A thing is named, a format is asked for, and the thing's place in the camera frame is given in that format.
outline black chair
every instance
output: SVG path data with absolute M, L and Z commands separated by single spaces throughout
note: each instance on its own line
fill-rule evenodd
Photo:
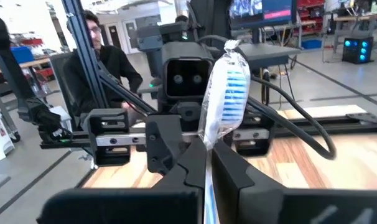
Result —
M 62 92 L 64 102 L 67 107 L 67 112 L 72 118 L 71 131 L 81 131 L 81 128 L 79 127 L 79 118 L 74 116 L 74 114 L 72 113 L 72 111 L 77 108 L 78 105 L 75 103 L 71 91 L 68 89 L 63 71 L 64 63 L 71 56 L 71 54 L 72 53 L 53 55 L 50 57 L 50 64 L 53 68 L 54 77 L 56 78 L 60 87 L 60 91 Z

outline plastic wrapper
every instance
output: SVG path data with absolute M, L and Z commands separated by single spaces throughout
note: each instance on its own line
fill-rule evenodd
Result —
M 202 102 L 198 135 L 208 151 L 204 208 L 206 224 L 218 223 L 213 193 L 211 151 L 220 138 L 238 128 L 243 121 L 251 83 L 248 63 L 241 54 L 234 51 L 239 43 L 239 40 L 226 42 L 226 53 L 213 66 Z

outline shelving unit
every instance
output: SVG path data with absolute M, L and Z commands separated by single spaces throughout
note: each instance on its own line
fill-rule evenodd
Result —
M 325 0 L 298 0 L 297 9 L 302 24 L 302 35 L 319 34 L 323 29 Z

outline glasses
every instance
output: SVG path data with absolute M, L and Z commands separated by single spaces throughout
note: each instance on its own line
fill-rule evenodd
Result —
M 92 27 L 92 28 L 90 29 L 90 31 L 93 31 L 93 32 L 96 33 L 96 34 L 101 33 L 101 29 L 100 29 L 100 27 Z

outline toothbrush package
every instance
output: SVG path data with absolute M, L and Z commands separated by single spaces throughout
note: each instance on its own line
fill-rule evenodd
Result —
M 251 73 L 244 57 L 234 51 L 239 43 L 225 43 L 226 53 L 216 61 L 208 81 L 198 126 L 198 135 L 208 150 L 243 120 Z

